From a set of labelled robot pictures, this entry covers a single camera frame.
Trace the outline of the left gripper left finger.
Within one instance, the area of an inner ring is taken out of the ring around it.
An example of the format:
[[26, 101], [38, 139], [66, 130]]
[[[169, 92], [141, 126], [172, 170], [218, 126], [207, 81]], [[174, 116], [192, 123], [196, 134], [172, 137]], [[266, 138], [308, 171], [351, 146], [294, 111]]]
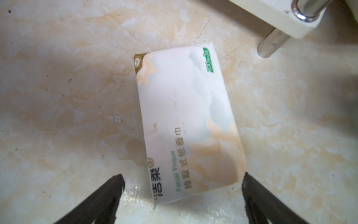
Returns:
[[56, 223], [113, 224], [124, 191], [123, 176], [115, 175]]

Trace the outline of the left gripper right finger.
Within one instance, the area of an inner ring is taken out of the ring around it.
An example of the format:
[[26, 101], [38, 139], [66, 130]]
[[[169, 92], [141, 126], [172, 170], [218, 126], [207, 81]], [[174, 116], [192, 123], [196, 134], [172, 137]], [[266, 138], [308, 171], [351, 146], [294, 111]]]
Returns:
[[307, 223], [247, 172], [241, 189], [250, 224]]

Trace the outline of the white tissue pack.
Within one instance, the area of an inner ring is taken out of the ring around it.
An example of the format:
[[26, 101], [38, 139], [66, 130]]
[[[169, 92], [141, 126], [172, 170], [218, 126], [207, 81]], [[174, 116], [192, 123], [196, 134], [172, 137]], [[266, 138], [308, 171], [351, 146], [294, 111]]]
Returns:
[[240, 185], [247, 162], [213, 43], [133, 62], [154, 204]]

